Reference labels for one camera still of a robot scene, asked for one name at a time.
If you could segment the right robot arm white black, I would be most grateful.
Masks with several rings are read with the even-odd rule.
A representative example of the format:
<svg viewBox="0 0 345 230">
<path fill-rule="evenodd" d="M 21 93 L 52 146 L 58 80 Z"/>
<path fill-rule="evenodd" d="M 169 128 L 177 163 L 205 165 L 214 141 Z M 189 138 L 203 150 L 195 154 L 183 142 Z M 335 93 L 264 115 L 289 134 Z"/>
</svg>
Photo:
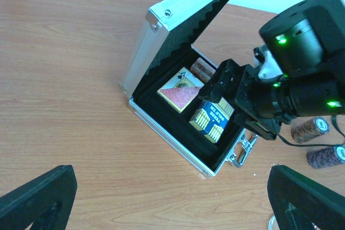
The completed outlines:
<svg viewBox="0 0 345 230">
<path fill-rule="evenodd" d="M 266 140 L 297 117 L 344 114 L 344 5 L 304 0 L 267 22 L 259 66 L 223 61 L 198 97 L 226 100 L 234 122 Z"/>
</svg>

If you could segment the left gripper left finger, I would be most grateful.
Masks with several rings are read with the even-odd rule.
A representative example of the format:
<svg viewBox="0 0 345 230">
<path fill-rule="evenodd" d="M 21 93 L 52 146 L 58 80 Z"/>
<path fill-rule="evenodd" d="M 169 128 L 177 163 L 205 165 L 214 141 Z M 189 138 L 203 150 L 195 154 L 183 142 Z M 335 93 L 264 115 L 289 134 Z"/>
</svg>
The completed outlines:
<svg viewBox="0 0 345 230">
<path fill-rule="evenodd" d="M 1 229 L 65 229 L 77 180 L 71 165 L 59 165 L 1 197 Z"/>
</svg>

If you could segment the aluminium poker case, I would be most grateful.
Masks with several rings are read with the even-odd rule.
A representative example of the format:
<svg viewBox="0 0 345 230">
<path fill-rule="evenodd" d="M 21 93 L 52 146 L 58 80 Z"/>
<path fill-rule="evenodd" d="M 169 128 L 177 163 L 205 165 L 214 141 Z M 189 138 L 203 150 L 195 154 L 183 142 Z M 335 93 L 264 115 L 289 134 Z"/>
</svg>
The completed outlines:
<svg viewBox="0 0 345 230">
<path fill-rule="evenodd" d="M 217 66 L 193 44 L 228 1 L 151 6 L 121 81 L 133 112 L 206 177 L 243 166 L 258 138 L 246 138 L 229 104 L 198 98 Z"/>
</svg>

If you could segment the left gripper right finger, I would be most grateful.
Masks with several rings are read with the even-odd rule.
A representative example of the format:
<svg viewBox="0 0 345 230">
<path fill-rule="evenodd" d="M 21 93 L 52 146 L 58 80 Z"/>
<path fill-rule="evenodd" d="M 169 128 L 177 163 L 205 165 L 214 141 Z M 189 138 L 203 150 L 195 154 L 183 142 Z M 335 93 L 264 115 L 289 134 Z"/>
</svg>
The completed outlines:
<svg viewBox="0 0 345 230">
<path fill-rule="evenodd" d="M 344 229 L 344 196 L 285 165 L 271 168 L 267 194 L 280 229 Z"/>
</svg>

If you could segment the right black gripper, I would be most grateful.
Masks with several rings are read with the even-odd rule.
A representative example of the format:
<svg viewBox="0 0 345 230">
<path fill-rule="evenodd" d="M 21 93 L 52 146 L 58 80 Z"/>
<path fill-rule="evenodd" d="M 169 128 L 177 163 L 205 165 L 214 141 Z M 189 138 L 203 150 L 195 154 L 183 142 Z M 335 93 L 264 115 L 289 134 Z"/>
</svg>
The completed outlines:
<svg viewBox="0 0 345 230">
<path fill-rule="evenodd" d="M 284 103 L 285 87 L 290 83 L 286 75 L 260 80 L 258 70 L 251 65 L 239 66 L 234 60 L 223 61 L 211 79 L 200 89 L 197 97 L 218 103 L 234 89 L 233 101 L 237 108 L 234 122 L 274 141 L 281 125 L 290 122 L 289 104 Z"/>
</svg>

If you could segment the blue gold card deck box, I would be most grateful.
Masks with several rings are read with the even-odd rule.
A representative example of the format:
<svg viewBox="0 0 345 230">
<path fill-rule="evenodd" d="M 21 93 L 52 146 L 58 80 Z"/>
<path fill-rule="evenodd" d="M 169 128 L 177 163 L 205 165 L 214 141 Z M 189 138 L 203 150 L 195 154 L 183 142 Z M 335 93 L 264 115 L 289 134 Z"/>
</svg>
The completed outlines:
<svg viewBox="0 0 345 230">
<path fill-rule="evenodd" d="M 202 101 L 189 123 L 211 143 L 216 144 L 230 118 L 234 108 L 224 99 L 218 103 Z"/>
</svg>

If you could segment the red card deck box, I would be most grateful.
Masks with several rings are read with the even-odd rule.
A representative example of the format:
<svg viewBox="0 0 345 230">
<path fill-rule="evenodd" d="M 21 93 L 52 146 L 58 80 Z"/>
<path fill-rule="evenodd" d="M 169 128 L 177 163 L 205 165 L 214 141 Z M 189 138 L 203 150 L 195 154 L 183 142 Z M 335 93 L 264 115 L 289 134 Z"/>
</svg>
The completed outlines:
<svg viewBox="0 0 345 230">
<path fill-rule="evenodd" d="M 157 94 L 178 113 L 181 113 L 198 95 L 203 86 L 203 82 L 183 67 L 157 90 Z"/>
</svg>

